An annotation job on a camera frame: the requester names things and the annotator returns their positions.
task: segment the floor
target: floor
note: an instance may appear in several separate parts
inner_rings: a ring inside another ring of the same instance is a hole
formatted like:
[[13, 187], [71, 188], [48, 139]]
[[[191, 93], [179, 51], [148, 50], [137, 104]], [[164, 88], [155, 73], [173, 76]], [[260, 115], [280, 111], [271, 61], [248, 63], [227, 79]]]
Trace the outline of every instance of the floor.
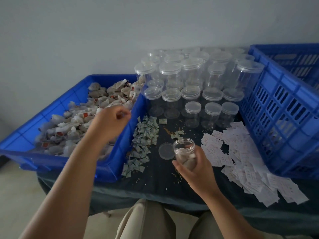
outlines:
[[[45, 198], [36, 174], [19, 169], [10, 161], [0, 169], [0, 237], [17, 239], [41, 202]], [[86, 225], [85, 239], [113, 239], [118, 225], [128, 209], [110, 211], [90, 216]], [[176, 224], [176, 238], [188, 238], [197, 218], [168, 211]]]

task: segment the blue plastic crate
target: blue plastic crate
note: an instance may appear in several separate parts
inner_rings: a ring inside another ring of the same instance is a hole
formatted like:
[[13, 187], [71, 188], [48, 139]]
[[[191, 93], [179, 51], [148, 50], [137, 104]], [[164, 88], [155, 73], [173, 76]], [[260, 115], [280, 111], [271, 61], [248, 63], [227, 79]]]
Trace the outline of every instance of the blue plastic crate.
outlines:
[[319, 44], [252, 45], [265, 65], [240, 112], [268, 169], [319, 179]]
[[[92, 82], [98, 82], [102, 87], [110, 87], [115, 82], [127, 79], [136, 81], [136, 75], [90, 75], [69, 89], [66, 93], [32, 117], [11, 135], [0, 143], [0, 154], [4, 154], [20, 164], [24, 170], [48, 172], [54, 169], [61, 170], [66, 164], [67, 157], [50, 156], [28, 152], [34, 148], [34, 138], [40, 133], [38, 128], [42, 123], [48, 122], [52, 114], [63, 115], [68, 109], [70, 101], [75, 103], [86, 102], [88, 87]], [[137, 124], [137, 117], [146, 112], [145, 98], [139, 96], [131, 111], [132, 118], [126, 125], [116, 144], [106, 160], [98, 161], [96, 168], [96, 180], [115, 182], [121, 177], [126, 152], [130, 148], [133, 133]]]

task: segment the beige trousers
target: beige trousers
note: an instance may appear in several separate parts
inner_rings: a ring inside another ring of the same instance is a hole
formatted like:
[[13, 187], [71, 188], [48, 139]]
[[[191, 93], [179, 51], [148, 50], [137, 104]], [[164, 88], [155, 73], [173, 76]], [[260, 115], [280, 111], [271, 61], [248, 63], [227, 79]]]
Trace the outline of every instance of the beige trousers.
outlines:
[[[283, 238], [280, 235], [261, 233], [265, 239]], [[224, 238], [210, 212], [204, 213], [197, 220], [189, 234], [189, 239], [206, 238]], [[175, 223], [160, 203], [140, 199], [124, 216], [115, 239], [176, 239]]]

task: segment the human hand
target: human hand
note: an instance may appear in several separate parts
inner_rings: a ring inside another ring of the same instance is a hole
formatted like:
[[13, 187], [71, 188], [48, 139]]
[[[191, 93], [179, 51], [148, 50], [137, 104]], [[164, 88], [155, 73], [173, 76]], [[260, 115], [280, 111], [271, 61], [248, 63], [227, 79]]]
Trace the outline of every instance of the human hand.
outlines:
[[192, 171], [189, 171], [177, 160], [173, 160], [173, 165], [188, 182], [189, 186], [205, 200], [207, 196], [220, 193], [220, 190], [216, 183], [211, 163], [207, 160], [203, 149], [197, 145], [195, 146], [195, 155], [197, 165]]
[[89, 137], [101, 146], [120, 135], [131, 119], [131, 112], [124, 106], [104, 108], [93, 119], [85, 137]]

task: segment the person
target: person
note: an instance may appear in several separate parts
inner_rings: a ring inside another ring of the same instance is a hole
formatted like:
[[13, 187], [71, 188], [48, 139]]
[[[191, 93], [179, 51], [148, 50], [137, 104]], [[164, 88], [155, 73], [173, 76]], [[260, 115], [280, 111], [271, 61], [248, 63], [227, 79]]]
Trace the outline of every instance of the person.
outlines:
[[[83, 238], [98, 156], [102, 148], [122, 132], [130, 118], [130, 111], [123, 106], [105, 108], [95, 116], [21, 239]], [[197, 146], [195, 154], [197, 165], [193, 171], [173, 161], [210, 210], [199, 218], [189, 238], [263, 238], [221, 193], [203, 150]], [[116, 239], [175, 237], [175, 224], [163, 206], [141, 199], [123, 218]]]

